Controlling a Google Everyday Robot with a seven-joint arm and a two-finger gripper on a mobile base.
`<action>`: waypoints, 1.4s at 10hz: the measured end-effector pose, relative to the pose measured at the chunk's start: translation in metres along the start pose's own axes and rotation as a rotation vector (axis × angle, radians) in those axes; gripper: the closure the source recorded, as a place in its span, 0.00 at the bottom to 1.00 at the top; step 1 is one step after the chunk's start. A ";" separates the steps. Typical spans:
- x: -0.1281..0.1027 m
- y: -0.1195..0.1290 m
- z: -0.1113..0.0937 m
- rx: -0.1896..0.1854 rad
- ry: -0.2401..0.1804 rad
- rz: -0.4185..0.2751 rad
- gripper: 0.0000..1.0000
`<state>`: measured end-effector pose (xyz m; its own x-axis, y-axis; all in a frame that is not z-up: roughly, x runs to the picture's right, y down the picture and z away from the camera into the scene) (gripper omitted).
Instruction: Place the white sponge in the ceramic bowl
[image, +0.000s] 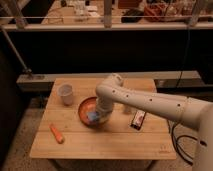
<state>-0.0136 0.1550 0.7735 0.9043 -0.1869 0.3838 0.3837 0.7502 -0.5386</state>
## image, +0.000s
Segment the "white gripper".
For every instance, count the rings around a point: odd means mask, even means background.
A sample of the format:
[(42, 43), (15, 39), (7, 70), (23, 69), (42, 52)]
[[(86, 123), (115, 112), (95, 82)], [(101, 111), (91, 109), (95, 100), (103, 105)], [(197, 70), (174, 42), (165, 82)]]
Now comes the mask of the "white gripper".
[(113, 111), (113, 108), (114, 108), (113, 101), (102, 97), (97, 98), (96, 111), (101, 117), (110, 115)]

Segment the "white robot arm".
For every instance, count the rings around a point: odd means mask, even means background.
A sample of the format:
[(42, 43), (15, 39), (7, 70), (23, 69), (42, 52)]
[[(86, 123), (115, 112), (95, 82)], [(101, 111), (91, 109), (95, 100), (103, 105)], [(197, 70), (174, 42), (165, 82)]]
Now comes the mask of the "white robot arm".
[(198, 132), (192, 171), (213, 169), (213, 102), (186, 96), (137, 91), (123, 86), (119, 74), (110, 74), (96, 87), (97, 111), (108, 114), (115, 103), (125, 104), (177, 122)]

